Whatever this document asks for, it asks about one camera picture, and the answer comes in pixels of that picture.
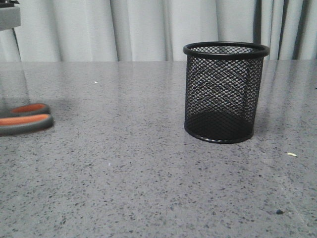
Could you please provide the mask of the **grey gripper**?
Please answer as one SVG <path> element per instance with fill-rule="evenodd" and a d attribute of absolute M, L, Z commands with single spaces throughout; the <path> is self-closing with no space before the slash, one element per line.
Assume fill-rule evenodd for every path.
<path fill-rule="evenodd" d="M 0 1 L 0 30 L 8 30 L 21 25 L 21 13 L 18 0 Z"/>

